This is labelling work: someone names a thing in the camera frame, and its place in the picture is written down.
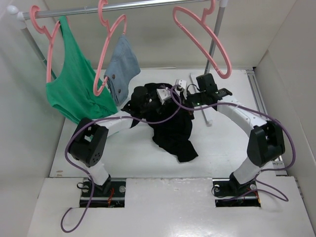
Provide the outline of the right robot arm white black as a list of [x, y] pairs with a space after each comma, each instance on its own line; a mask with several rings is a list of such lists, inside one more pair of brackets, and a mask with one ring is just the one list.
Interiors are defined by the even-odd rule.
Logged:
[[194, 110], [213, 107], [230, 118], [249, 138], [246, 159], [230, 174], [229, 180], [220, 182], [219, 186], [228, 196], [243, 196], [260, 172], [265, 171], [265, 165], [285, 152], [281, 125], [276, 120], [266, 120], [263, 113], [243, 106], [229, 90], [218, 89], [211, 74], [191, 81], [197, 88], [187, 100]]

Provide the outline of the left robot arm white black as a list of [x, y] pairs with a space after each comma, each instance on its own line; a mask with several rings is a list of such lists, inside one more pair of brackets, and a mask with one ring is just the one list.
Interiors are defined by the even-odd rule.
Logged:
[[69, 160], [72, 156], [80, 162], [70, 164], [88, 175], [91, 192], [104, 196], [110, 191], [111, 176], [101, 162], [107, 138], [140, 122], [150, 123], [146, 116], [164, 109], [171, 97], [171, 88], [166, 83], [137, 86], [130, 100], [116, 114], [96, 120], [83, 118], [79, 122], [65, 148], [65, 158]]

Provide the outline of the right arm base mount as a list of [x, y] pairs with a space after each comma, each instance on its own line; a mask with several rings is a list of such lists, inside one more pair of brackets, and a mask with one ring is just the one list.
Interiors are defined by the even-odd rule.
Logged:
[[228, 178], [212, 180], [211, 192], [215, 197], [216, 207], [261, 207], [255, 181], [250, 181], [236, 189]]

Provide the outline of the black t shirt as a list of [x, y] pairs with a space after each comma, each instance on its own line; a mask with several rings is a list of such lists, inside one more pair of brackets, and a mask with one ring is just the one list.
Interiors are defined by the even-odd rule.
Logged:
[[[193, 115], [180, 109], [174, 101], [164, 103], [160, 108], [144, 114], [144, 119], [151, 122], [154, 130], [152, 140], [162, 149], [177, 157], [180, 163], [189, 162], [198, 157], [189, 140], [193, 124]], [[159, 124], [152, 122], [168, 121]]]

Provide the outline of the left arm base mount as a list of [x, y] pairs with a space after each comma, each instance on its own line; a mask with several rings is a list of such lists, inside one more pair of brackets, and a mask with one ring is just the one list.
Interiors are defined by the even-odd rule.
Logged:
[[[77, 183], [80, 190], [79, 206], [87, 207], [91, 196], [92, 182], [85, 178]], [[94, 185], [93, 196], [89, 207], [92, 208], [123, 208], [125, 205], [126, 179], [112, 179], [105, 187]]]

